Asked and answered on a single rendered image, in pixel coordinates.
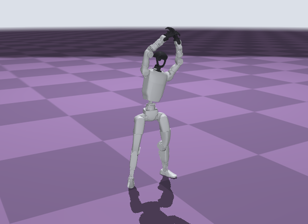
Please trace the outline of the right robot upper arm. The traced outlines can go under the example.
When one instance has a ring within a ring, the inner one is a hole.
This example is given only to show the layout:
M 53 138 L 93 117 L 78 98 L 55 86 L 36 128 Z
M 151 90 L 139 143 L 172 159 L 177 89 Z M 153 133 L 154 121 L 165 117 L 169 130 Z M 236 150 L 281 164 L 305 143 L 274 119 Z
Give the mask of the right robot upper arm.
M 142 65 L 141 65 L 141 73 L 144 76 L 144 78 L 148 77 L 149 74 L 150 74 L 150 71 L 148 69 L 149 63 L 150 63 L 149 58 L 153 57 L 153 55 L 154 55 L 154 53 L 150 49 L 147 49 L 144 52 Z

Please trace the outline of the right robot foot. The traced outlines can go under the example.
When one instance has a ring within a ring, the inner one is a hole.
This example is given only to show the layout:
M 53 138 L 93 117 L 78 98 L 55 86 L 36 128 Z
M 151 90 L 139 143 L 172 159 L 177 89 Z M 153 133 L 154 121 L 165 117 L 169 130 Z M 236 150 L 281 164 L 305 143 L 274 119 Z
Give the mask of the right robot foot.
M 134 183 L 134 178 L 132 179 L 132 177 L 130 177 L 130 179 L 128 178 L 128 188 L 133 188 L 135 185 Z

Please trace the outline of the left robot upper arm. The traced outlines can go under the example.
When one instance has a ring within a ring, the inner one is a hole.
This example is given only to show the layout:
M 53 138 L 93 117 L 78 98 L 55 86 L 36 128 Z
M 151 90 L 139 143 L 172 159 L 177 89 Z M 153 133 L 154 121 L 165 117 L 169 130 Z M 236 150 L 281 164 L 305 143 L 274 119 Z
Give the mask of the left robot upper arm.
M 179 67 L 183 64 L 183 59 L 181 57 L 180 58 L 176 57 L 175 62 L 176 63 L 170 68 L 170 70 L 165 72 L 167 74 L 167 82 L 173 79 L 175 73 L 177 72 Z

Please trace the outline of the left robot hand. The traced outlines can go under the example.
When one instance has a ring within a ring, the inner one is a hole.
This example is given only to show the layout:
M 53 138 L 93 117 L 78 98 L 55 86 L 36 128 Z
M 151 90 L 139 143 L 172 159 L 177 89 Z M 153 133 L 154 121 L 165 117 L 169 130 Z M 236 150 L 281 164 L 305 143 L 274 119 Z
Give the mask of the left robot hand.
M 167 27 L 167 28 L 165 28 L 165 29 L 169 29 L 170 31 L 176 33 L 175 30 L 174 30 L 174 28 Z M 167 32 L 168 32 L 168 31 L 167 31 Z M 174 41 L 176 41 L 178 45 L 181 44 L 181 41 L 180 41 L 180 39 L 178 38 L 178 35 L 174 35 L 173 38 L 174 38 Z

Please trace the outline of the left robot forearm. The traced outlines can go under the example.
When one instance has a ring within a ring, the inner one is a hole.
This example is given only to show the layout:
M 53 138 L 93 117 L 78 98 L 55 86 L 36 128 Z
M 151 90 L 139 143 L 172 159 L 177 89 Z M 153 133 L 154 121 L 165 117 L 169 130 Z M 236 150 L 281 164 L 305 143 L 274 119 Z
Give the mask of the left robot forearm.
M 181 41 L 181 40 L 180 40 Z M 174 44 L 176 46 L 176 57 L 180 58 L 183 57 L 183 53 L 182 53 L 182 45 L 178 45 L 176 41 L 174 41 Z M 175 57 L 175 58 L 176 58 Z

